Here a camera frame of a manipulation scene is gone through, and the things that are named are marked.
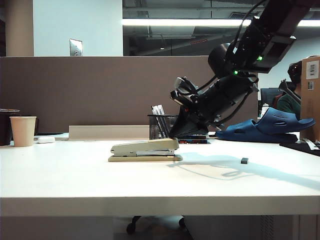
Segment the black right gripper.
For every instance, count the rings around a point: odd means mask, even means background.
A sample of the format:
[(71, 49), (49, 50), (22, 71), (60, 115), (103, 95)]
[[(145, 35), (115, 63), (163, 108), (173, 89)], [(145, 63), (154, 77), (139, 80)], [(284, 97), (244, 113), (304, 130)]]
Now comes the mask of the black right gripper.
[(231, 119), (247, 97), (258, 91), (256, 74), (231, 74), (217, 80), (212, 86), (192, 99), (187, 111), (181, 107), (169, 132), (170, 138), (206, 136), (208, 126), (220, 126)]

